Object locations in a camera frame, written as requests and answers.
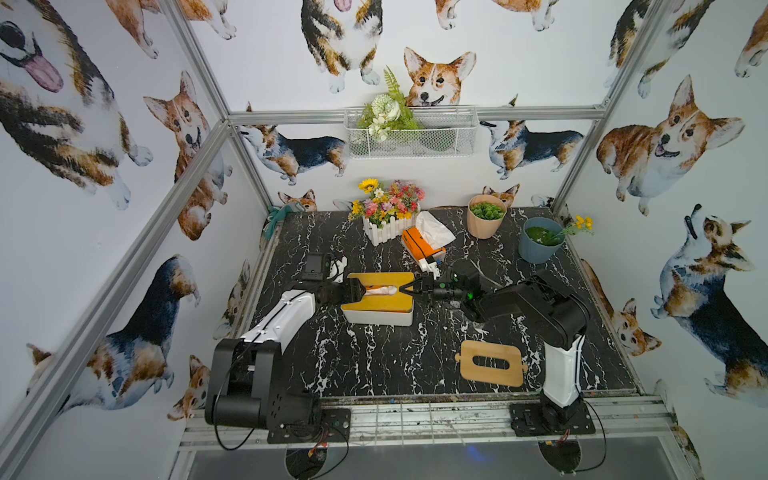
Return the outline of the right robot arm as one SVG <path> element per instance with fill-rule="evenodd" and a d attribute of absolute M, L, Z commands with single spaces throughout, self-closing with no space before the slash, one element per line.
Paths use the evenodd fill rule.
<path fill-rule="evenodd" d="M 540 269 L 516 283 L 501 285 L 472 263 L 460 261 L 450 273 L 415 278 L 399 291 L 425 302 L 453 302 L 471 321 L 522 316 L 545 345 L 544 401 L 565 411 L 581 401 L 580 357 L 591 312 L 567 283 Z"/>

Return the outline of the yellow tissue box lid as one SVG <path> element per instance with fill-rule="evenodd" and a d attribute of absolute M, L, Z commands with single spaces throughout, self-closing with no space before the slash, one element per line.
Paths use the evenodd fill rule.
<path fill-rule="evenodd" d="M 343 311 L 408 313 L 413 309 L 413 298 L 399 291 L 401 286 L 415 279 L 412 272 L 351 273 L 348 278 L 357 278 L 365 290 L 394 287 L 395 293 L 391 295 L 365 293 L 360 301 L 342 305 Z"/>

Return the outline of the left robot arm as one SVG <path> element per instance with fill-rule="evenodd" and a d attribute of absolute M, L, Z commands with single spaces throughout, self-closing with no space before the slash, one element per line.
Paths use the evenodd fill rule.
<path fill-rule="evenodd" d="M 321 413 L 313 397 L 288 391 L 282 357 L 319 306 L 363 299 L 362 283 L 345 277 L 347 265 L 345 257 L 309 255 L 300 278 L 251 330 L 218 343 L 205 407 L 209 425 L 270 431 L 319 427 Z"/>

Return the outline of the white tissue box base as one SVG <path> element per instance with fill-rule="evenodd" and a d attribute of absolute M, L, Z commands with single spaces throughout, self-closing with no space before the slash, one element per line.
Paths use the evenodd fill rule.
<path fill-rule="evenodd" d="M 345 319 L 352 324 L 408 327 L 413 322 L 413 307 L 405 311 L 359 310 L 343 305 Z"/>

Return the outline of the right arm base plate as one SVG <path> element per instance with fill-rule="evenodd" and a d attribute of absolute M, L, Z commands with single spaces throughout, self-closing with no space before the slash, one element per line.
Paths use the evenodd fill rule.
<path fill-rule="evenodd" d="M 511 428 L 518 437 L 591 435 L 596 433 L 587 404 L 578 398 L 561 408 L 542 398 L 537 403 L 509 405 Z"/>

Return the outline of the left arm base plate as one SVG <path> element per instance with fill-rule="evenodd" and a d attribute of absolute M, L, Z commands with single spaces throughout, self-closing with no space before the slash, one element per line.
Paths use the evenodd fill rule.
<path fill-rule="evenodd" d="M 345 443 L 350 437 L 352 410 L 322 408 L 310 414 L 308 420 L 283 421 L 270 428 L 269 444 Z"/>

